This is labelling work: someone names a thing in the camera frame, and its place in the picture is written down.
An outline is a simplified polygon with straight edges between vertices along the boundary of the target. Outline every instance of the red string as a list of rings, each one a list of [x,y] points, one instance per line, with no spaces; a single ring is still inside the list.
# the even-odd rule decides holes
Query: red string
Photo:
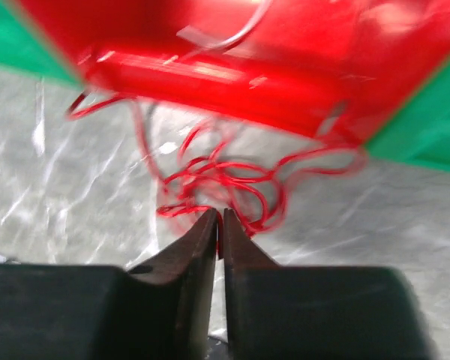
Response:
[[[304,148],[283,157],[271,169],[242,161],[221,160],[223,150],[233,141],[236,134],[226,134],[223,129],[219,129],[221,140],[210,154],[195,157],[182,165],[184,155],[194,139],[202,133],[216,130],[214,122],[206,119],[190,131],[178,150],[177,160],[178,164],[182,165],[181,170],[164,177],[152,156],[146,139],[146,129],[139,100],[135,97],[117,94],[108,100],[77,110],[86,96],[87,93],[84,92],[72,103],[67,112],[69,119],[77,120],[117,101],[130,100],[136,140],[142,159],[148,165],[151,175],[158,180],[159,193],[163,197],[163,201],[169,203],[169,205],[162,205],[157,209],[157,214],[165,218],[187,215],[191,224],[195,222],[199,213],[211,208],[210,205],[201,205],[197,202],[197,194],[203,192],[212,199],[234,209],[249,236],[263,233],[276,229],[284,221],[290,191],[304,176],[311,174],[348,175],[361,170],[367,161],[367,156],[362,148],[346,143],[323,143],[315,148]],[[285,181],[278,178],[280,171],[291,163],[343,153],[353,155],[352,161],[343,168],[305,167],[293,172]],[[234,175],[233,170],[247,170],[254,175],[241,177]],[[270,183],[273,186],[276,192],[276,200],[273,203],[269,202],[253,186],[260,183]],[[258,212],[254,211],[252,197],[255,197],[261,205]],[[179,223],[175,222],[175,225],[180,231],[184,231]]]

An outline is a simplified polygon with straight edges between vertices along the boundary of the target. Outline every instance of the plastic wrap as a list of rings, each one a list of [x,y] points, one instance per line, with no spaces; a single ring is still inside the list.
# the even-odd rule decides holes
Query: plastic wrap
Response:
[[[140,161],[129,109],[117,104],[66,122],[79,93],[0,71],[0,254],[31,263],[129,267],[177,235],[155,216],[157,188]],[[149,106],[144,102],[145,111]],[[177,170],[179,144],[205,116],[167,105],[154,111],[148,138],[166,174]],[[304,142],[238,126],[229,156],[262,165]],[[190,156],[216,141],[200,136]],[[372,161],[354,177],[309,178],[291,196],[285,224],[255,240],[283,264],[397,267],[450,359],[450,174]],[[226,335],[220,263],[210,331]]]

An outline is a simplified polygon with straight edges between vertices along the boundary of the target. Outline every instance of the green plastic panel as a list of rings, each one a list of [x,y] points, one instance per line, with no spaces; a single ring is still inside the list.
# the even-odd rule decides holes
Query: green plastic panel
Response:
[[[0,65],[77,83],[0,1]]]
[[[450,62],[368,148],[378,158],[450,171]]]

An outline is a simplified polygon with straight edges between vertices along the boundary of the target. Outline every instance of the white cable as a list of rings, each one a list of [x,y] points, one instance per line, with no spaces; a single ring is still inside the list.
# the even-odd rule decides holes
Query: white cable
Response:
[[[202,51],[228,49],[233,47],[255,29],[260,20],[265,16],[267,10],[270,8],[272,1],[273,0],[262,0],[245,26],[241,28],[239,32],[225,40],[219,41],[214,37],[203,34],[199,29],[190,25],[185,26],[182,30],[177,32],[177,36],[190,41],[192,44],[198,45],[202,48]]]

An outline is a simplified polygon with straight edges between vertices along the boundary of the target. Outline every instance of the red cord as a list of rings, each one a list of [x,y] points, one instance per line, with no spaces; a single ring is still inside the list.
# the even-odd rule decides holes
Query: red cord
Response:
[[[148,165],[151,175],[158,180],[159,193],[163,196],[164,201],[166,203],[172,202],[170,205],[162,205],[157,209],[157,214],[165,218],[189,215],[190,222],[195,222],[198,213],[211,208],[210,205],[200,205],[197,202],[197,194],[199,191],[202,191],[214,200],[225,203],[226,206],[234,209],[249,236],[263,233],[276,229],[284,221],[287,213],[289,192],[304,176],[307,174],[348,175],[361,170],[367,161],[367,156],[362,148],[346,143],[323,144],[318,148],[305,148],[283,157],[271,169],[253,163],[220,160],[222,151],[235,137],[234,133],[225,134],[221,131],[222,139],[211,154],[195,157],[188,161],[178,172],[164,177],[152,157],[152,152],[146,140],[146,129],[143,125],[143,114],[138,99],[117,94],[108,100],[77,110],[77,107],[85,100],[86,96],[87,93],[84,92],[72,103],[67,112],[69,119],[80,119],[117,101],[125,99],[131,101],[136,139],[142,159]],[[177,158],[179,164],[182,164],[185,152],[193,140],[203,132],[214,130],[213,124],[212,120],[206,119],[190,131],[178,150]],[[353,155],[351,163],[344,168],[308,167],[295,171],[285,181],[281,181],[278,178],[281,169],[292,162],[310,160],[326,155],[342,154],[344,152],[349,152]],[[231,170],[247,170],[256,175],[240,177],[233,175]],[[265,182],[271,183],[276,191],[277,198],[273,204],[252,186]],[[253,212],[250,201],[252,196],[261,204],[261,213],[259,214]]]

